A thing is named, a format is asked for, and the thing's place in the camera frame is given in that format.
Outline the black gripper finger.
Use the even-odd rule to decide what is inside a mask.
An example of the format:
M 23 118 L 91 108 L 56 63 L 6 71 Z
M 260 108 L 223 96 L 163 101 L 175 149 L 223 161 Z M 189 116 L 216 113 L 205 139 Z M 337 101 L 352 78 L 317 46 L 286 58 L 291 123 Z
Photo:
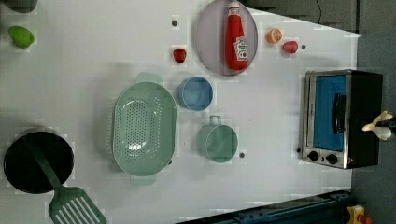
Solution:
M 388 119 L 388 120 L 379 121 L 376 124 L 376 127 L 388 127 L 390 129 L 395 129 L 396 128 L 396 120 Z

